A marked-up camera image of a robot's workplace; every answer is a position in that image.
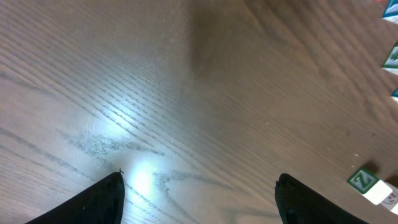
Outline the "blue edged picture block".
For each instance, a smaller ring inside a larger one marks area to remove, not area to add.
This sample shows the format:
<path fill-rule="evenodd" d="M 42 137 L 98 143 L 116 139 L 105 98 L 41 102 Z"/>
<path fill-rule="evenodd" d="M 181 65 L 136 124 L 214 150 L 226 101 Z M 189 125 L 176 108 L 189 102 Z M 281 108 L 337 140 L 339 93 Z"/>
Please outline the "blue edged picture block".
<path fill-rule="evenodd" d="M 392 189 L 392 192 L 381 202 L 390 212 L 398 215 L 398 191 L 397 188 L 390 183 L 386 184 Z"/>

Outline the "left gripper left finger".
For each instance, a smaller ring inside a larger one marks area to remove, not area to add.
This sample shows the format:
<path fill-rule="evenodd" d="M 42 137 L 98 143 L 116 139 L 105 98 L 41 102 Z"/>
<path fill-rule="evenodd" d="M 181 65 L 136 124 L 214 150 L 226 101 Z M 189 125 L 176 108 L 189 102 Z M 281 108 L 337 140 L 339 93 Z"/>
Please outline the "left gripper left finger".
<path fill-rule="evenodd" d="M 120 224 L 124 198 L 123 172 L 113 172 L 27 224 Z"/>

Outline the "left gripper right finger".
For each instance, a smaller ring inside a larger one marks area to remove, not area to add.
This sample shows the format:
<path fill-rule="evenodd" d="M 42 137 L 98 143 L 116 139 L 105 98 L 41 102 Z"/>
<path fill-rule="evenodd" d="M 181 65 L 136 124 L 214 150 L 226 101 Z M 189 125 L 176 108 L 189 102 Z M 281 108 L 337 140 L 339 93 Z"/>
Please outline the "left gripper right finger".
<path fill-rule="evenodd" d="M 286 173 L 276 182 L 275 202 L 283 224 L 367 224 Z"/>

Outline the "plain white wooden block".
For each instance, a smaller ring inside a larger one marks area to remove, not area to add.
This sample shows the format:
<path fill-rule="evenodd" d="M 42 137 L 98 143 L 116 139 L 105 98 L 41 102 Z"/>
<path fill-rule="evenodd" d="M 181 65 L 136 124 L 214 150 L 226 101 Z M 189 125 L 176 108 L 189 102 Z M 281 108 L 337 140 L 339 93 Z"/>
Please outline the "plain white wooden block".
<path fill-rule="evenodd" d="M 383 180 L 364 168 L 352 174 L 347 183 L 374 205 L 379 205 L 393 193 Z"/>

